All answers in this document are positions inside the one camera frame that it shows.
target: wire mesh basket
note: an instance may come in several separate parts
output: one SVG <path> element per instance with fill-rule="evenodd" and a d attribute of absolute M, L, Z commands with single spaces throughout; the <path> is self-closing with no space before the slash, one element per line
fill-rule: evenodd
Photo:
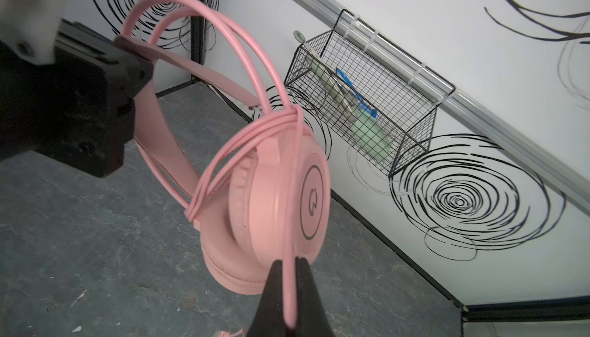
<path fill-rule="evenodd" d="M 350 25 L 343 26 L 344 16 L 352 19 Z M 352 29 L 358 30 L 356 36 L 351 35 Z M 368 33 L 364 47 L 362 31 Z M 393 46 L 416 67 L 409 73 L 403 67 L 382 64 L 373 56 L 372 44 Z M 433 82 L 442 84 L 443 97 L 454 90 L 358 16 L 343 10 L 333 30 L 297 48 L 285 86 L 307 111 L 391 176 L 430 147 L 437 102 L 424 96 L 424 84 Z"/>

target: blue object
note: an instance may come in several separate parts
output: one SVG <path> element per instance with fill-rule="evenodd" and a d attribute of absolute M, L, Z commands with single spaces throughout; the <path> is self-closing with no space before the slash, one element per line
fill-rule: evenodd
<path fill-rule="evenodd" d="M 363 102 L 363 98 L 358 95 L 358 93 L 356 93 L 355 91 L 355 87 L 352 85 L 352 82 L 350 82 L 350 80 L 348 79 L 348 77 L 344 74 L 343 71 L 341 71 L 340 69 L 336 68 L 336 74 L 338 74 L 340 77 L 342 77 L 343 81 L 347 83 L 348 86 L 350 86 L 350 88 L 352 89 L 352 92 L 355 93 L 355 96 L 357 99 L 359 99 L 359 106 L 360 108 L 364 111 L 369 113 L 373 118 L 377 118 L 377 110 L 376 109 L 371 109 L 368 105 L 366 105 Z"/>

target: pink headphones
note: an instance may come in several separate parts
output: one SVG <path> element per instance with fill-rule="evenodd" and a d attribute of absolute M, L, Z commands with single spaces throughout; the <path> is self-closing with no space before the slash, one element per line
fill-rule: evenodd
<path fill-rule="evenodd" d="M 169 2 L 184 8 L 165 16 L 153 30 L 149 43 L 130 37 L 146 9 Z M 244 64 L 258 98 L 223 75 L 156 46 L 168 25 L 188 15 L 204 16 L 225 36 Z M 284 110 L 272 111 L 260 76 L 236 34 L 262 60 Z M 198 0 L 139 1 L 129 12 L 116 42 L 153 63 L 161 59 L 176 65 L 247 106 L 261 105 L 264 116 L 225 143 L 200 178 L 166 124 L 152 80 L 135 97 L 134 138 L 152 172 L 201 231 L 205 264 L 217 282 L 237 293 L 258 294 L 272 263 L 283 260 L 284 320 L 287 327 L 294 328 L 295 257 L 305 257 L 310 263 L 315 260 L 330 210 L 328 161 L 303 121 L 303 110 L 291 104 L 262 47 L 230 18 Z M 213 177 L 217 164 L 236 150 Z M 190 202 L 175 187 L 190 196 Z"/>

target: pink cable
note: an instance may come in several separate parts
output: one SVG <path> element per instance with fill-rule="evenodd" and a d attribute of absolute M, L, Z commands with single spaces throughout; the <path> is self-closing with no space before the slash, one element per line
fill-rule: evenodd
<path fill-rule="evenodd" d="M 240 329 L 236 333 L 229 333 L 229 332 L 221 331 L 221 332 L 217 333 L 217 336 L 216 337 L 237 337 L 237 336 L 239 336 L 242 333 L 244 333 L 244 330 L 243 329 Z"/>
<path fill-rule="evenodd" d="M 221 150 L 215 155 L 209 166 L 203 172 L 203 176 L 200 178 L 195 188 L 195 193 L 192 196 L 190 204 L 180 195 L 180 193 L 178 193 L 178 191 L 174 189 L 172 184 L 167 181 L 162 172 L 158 170 L 158 167 L 151 156 L 149 156 L 149 154 L 141 146 L 139 146 L 139 151 L 145 158 L 152 172 L 172 194 L 172 196 L 186 208 L 185 215 L 191 222 L 195 224 L 196 227 L 198 227 L 199 222 L 196 219 L 196 214 L 198 213 L 200 206 L 203 204 L 205 197 L 227 182 L 227 174 L 231 172 L 237 162 L 250 150 L 255 149 L 256 146 L 258 146 L 262 141 L 275 134 L 295 128 L 297 129 L 297 134 L 293 143 L 293 148 L 295 151 L 299 151 L 301 149 L 301 140 L 303 138 L 303 134 L 306 133 L 313 136 L 313 133 L 311 129 L 304 123 L 303 109 L 301 106 L 291 104 L 287 95 L 287 91 L 285 90 L 284 84 L 281 81 L 276 68 L 262 47 L 237 23 L 226 16 L 208 8 L 202 2 L 198 0 L 140 0 L 129 12 L 127 19 L 123 24 L 122 35 L 130 36 L 135 23 L 137 23 L 137 20 L 144 13 L 144 11 L 153 5 L 164 2 L 179 3 L 185 5 L 187 8 L 178 9 L 165 16 L 152 32 L 149 42 L 151 44 L 156 44 L 158 38 L 167 28 L 167 26 L 177 19 L 187 15 L 203 15 L 213 25 L 215 25 L 215 27 L 217 27 L 223 36 L 225 36 L 238 55 L 242 64 L 244 64 L 248 76 L 254 85 L 254 90 L 261 101 L 262 112 L 264 114 L 262 118 L 252 122 L 238 134 L 232 137 L 232 139 L 225 143 Z M 253 51 L 262 61 L 262 64 L 267 68 L 267 71 L 275 83 L 281 100 L 283 101 L 283 105 L 285 107 L 284 110 L 279 112 L 272 111 L 269 99 L 266 95 L 266 92 L 264 91 L 264 86 L 262 85 L 262 81 L 257 73 L 254 63 L 234 33 L 240 36 L 253 49 Z M 221 159 L 228 156 L 238 148 L 241 149 L 230 159 L 230 161 L 222 168 L 222 170 L 211 182 L 211 178 L 217 164 L 220 163 Z M 294 171 L 292 171 L 290 174 L 290 190 L 293 189 L 296 184 L 296 175 L 293 172 L 297 171 L 299 168 L 299 163 L 299 160 L 297 160 Z M 293 198 L 290 195 L 287 203 L 288 209 L 286 213 L 287 218 L 285 219 L 283 244 L 283 317 L 285 320 L 285 325 L 291 329 L 295 328 L 297 321 L 295 259 L 293 249 L 293 207 Z"/>
<path fill-rule="evenodd" d="M 238 38 L 235 36 L 234 32 L 225 23 L 225 21 L 222 18 L 220 18 L 219 16 L 217 16 L 216 11 L 207 7 L 202 2 L 200 2 L 198 0 L 140 0 L 129 11 L 127 18 L 125 19 L 125 23 L 123 23 L 123 28 L 121 30 L 121 34 L 124 36 L 130 37 L 132 34 L 132 31 L 133 31 L 133 27 L 135 26 L 135 23 L 137 23 L 137 20 L 139 19 L 139 17 L 141 17 L 141 15 L 146 10 L 148 10 L 149 8 L 151 8 L 154 5 L 161 4 L 161 3 L 169 3 L 169 2 L 182 4 L 184 6 L 187 6 L 191 9 L 193 9 L 199 15 L 206 17 L 207 20 L 209 20 L 220 31 L 220 33 L 223 36 L 225 36 L 227 41 L 230 43 L 231 47 L 234 49 L 235 53 L 238 55 L 238 58 L 240 58 L 240 61 L 242 62 L 242 64 L 244 64 L 244 67 L 246 68 L 246 71 L 248 73 L 250 81 L 252 82 L 252 85 L 254 86 L 254 90 L 256 91 L 256 94 L 258 95 L 258 98 L 260 99 L 262 112 L 264 114 L 269 114 L 270 112 L 272 112 L 272 108 L 270 106 L 270 101 L 269 101 L 269 98 L 266 97 L 266 92 L 264 91 L 264 85 L 262 84 L 262 80 L 260 79 L 260 76 L 258 75 L 258 72 L 256 71 L 256 67 L 254 66 L 254 63 L 252 62 L 252 59 L 250 59 L 250 56 L 246 52 L 246 49 L 244 49 L 244 47 L 240 43 L 240 40 L 238 40 Z M 154 36 L 159 38 L 161 34 L 162 34 L 161 32 L 157 33 L 155 31 L 153 31 L 151 33 L 151 38 Z"/>

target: black baseboard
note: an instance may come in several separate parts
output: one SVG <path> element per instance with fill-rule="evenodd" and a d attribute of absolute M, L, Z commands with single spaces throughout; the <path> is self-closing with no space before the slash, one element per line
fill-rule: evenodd
<path fill-rule="evenodd" d="M 160 92 L 156 93 L 156 97 L 166 96 L 168 94 L 173 93 L 174 91 L 178 91 L 180 89 L 184 89 L 186 86 L 190 86 L 196 81 L 189 80 L 187 82 L 182 82 L 181 84 L 177 84 L 176 86 L 168 87 L 166 90 L 161 90 Z"/>
<path fill-rule="evenodd" d="M 217 95 L 221 97 L 225 103 L 230 106 L 236 113 L 238 113 L 245 121 L 248 123 L 252 122 L 252 118 L 248 117 L 247 114 L 241 110 L 237 105 L 233 104 L 232 101 L 223 95 L 217 88 L 213 87 L 213 89 L 217 92 Z M 379 238 L 384 244 L 386 244 L 391 250 L 393 250 L 400 258 L 402 258 L 410 267 L 412 267 L 418 274 L 420 274 L 427 282 L 429 282 L 432 287 L 436 288 L 443 296 L 449 299 L 455 306 L 463 307 L 463 304 L 453 296 L 447 289 L 445 289 L 439 282 L 435 281 L 434 278 L 431 277 L 424 269 L 418 266 L 409 256 L 406 255 L 402 250 L 399 249 L 396 245 L 394 245 L 389 238 L 385 237 L 380 230 L 375 228 L 364 216 L 360 215 L 360 213 L 355 210 L 355 208 L 351 207 L 342 197 L 340 197 L 337 193 L 332 190 L 332 198 L 340 203 L 346 210 L 350 212 L 359 222 L 361 222 L 368 230 L 370 230 L 377 238 Z"/>
<path fill-rule="evenodd" d="M 554 322 L 590 319 L 590 296 L 499 304 L 470 305 L 463 322 Z"/>

